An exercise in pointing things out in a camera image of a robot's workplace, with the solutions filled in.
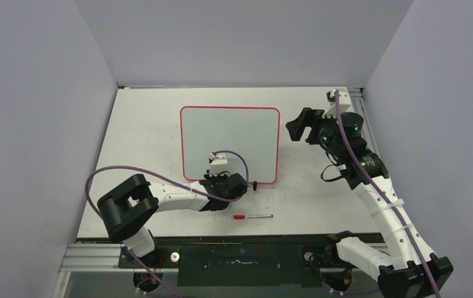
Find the pink framed whiteboard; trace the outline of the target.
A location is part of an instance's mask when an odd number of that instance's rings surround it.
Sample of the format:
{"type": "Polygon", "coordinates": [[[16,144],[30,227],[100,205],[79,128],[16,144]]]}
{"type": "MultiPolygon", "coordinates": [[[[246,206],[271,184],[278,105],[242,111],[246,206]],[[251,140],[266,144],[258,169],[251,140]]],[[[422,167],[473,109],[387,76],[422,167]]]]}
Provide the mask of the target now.
{"type": "Polygon", "coordinates": [[[223,151],[229,172],[251,183],[276,182],[281,123],[277,108],[184,106],[179,116],[184,178],[201,179],[210,154],[223,151]]]}

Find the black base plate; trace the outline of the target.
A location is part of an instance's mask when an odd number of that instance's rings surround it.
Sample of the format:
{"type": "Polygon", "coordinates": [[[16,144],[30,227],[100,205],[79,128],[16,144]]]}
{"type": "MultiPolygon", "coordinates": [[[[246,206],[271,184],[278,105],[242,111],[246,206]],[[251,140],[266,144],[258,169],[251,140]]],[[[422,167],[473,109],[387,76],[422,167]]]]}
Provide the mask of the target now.
{"type": "Polygon", "coordinates": [[[159,273],[176,273],[179,287],[319,287],[317,273],[345,276],[344,261],[326,256],[325,234],[156,237],[156,255],[142,259],[159,273]]]}

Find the white whiteboard marker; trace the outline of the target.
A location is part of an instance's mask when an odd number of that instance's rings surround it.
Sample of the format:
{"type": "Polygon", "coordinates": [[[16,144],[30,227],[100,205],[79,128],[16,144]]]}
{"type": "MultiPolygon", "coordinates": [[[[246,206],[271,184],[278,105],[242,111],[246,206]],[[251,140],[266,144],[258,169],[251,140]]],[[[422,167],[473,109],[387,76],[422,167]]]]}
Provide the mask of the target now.
{"type": "Polygon", "coordinates": [[[244,215],[244,219],[270,219],[273,217],[273,214],[244,215]]]}

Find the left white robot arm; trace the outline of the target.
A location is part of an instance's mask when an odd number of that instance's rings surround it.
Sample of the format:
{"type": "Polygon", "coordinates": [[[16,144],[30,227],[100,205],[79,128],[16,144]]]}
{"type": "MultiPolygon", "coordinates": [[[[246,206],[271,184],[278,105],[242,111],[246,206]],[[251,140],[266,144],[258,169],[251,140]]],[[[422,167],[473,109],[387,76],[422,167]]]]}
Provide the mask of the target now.
{"type": "Polygon", "coordinates": [[[145,228],[152,215],[172,210],[224,210],[247,189],[248,183],[238,173],[209,176],[180,187],[151,184],[143,174],[134,174],[103,195],[97,208],[109,239],[123,243],[134,253],[135,261],[148,268],[158,261],[154,237],[145,228]]]}

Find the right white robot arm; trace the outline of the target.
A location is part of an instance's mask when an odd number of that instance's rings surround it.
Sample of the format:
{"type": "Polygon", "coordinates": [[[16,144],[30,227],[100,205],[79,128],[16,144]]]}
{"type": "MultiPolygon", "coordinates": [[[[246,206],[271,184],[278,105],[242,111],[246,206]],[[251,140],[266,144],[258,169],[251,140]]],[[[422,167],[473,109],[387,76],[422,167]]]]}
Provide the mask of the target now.
{"type": "Polygon", "coordinates": [[[377,282],[384,297],[439,297],[454,268],[424,241],[397,197],[379,156],[361,136],[364,119],[354,112],[311,109],[286,123],[293,142],[306,128],[309,145],[319,145],[350,189],[365,205],[387,247],[383,253],[344,231],[327,237],[322,261],[348,264],[377,282]]]}

